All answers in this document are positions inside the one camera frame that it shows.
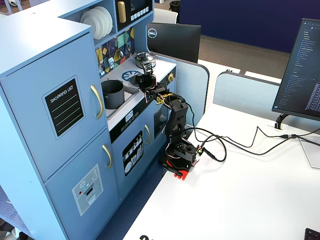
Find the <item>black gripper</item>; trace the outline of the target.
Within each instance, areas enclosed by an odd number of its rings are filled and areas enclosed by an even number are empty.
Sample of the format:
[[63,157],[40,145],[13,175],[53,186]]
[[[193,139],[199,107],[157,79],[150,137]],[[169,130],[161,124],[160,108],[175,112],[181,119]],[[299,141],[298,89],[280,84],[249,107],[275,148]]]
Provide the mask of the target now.
[[156,77],[153,75],[153,66],[151,63],[142,65],[144,74],[137,74],[135,76],[135,81],[142,92],[151,90],[157,85]]

